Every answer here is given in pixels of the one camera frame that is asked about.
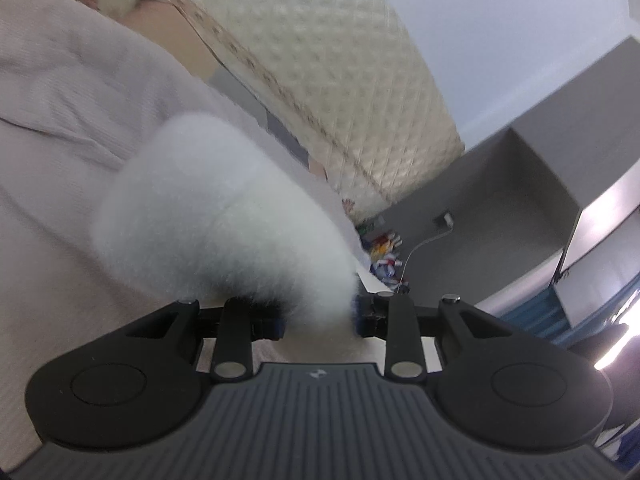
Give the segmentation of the white sweater with blue stripes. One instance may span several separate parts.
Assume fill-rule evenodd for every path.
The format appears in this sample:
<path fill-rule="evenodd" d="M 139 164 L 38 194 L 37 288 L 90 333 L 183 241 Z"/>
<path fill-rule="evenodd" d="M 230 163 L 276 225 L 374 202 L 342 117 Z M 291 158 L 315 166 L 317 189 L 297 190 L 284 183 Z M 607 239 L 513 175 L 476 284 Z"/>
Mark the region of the white sweater with blue stripes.
<path fill-rule="evenodd" d="M 91 237 L 120 280 L 169 299 L 275 302 L 284 341 L 311 354 L 356 342 L 356 261 L 326 211 L 238 128 L 166 122 L 115 177 Z"/>

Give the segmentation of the cream quilted headboard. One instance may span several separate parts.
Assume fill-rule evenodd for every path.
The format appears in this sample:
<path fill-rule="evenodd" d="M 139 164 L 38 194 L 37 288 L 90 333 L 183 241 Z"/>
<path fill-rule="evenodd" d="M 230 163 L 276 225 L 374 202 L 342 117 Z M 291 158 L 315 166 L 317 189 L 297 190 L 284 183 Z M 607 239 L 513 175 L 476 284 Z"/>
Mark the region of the cream quilted headboard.
<path fill-rule="evenodd" d="M 364 219 L 464 151 L 387 0 L 167 0 L 322 163 Z M 103 0 L 110 13 L 136 0 Z"/>

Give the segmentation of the grey bed cover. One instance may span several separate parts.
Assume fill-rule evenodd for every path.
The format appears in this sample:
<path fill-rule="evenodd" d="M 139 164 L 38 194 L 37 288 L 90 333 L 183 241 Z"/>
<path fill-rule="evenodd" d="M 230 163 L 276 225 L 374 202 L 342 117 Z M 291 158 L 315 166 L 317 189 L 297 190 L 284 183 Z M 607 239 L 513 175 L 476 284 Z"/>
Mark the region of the grey bed cover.
<path fill-rule="evenodd" d="M 1 0 L 1 463 L 38 448 L 30 376 L 160 306 L 117 283 L 90 242 L 115 174 L 171 116 L 238 127 L 358 238 L 329 185 L 245 110 L 169 52 L 75 0 Z"/>

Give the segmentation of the pink pillow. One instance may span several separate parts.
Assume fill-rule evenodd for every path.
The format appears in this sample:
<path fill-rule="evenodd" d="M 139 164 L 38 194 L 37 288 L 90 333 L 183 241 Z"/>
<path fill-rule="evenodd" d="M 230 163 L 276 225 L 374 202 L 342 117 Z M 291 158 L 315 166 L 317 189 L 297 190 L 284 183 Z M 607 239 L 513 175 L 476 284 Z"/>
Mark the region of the pink pillow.
<path fill-rule="evenodd" d="M 120 22 L 158 44 L 193 76 L 209 81 L 219 62 L 183 14 L 171 3 L 139 0 Z"/>

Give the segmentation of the grey wall cabinet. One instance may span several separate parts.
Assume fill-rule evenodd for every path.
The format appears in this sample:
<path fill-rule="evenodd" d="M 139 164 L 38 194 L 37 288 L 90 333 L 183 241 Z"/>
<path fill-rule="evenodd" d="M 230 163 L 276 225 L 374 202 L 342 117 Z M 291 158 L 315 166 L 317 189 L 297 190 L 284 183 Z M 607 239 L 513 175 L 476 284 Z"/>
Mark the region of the grey wall cabinet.
<path fill-rule="evenodd" d="M 410 297 L 500 311 L 547 286 L 639 203 L 639 44 L 627 38 L 386 209 Z"/>

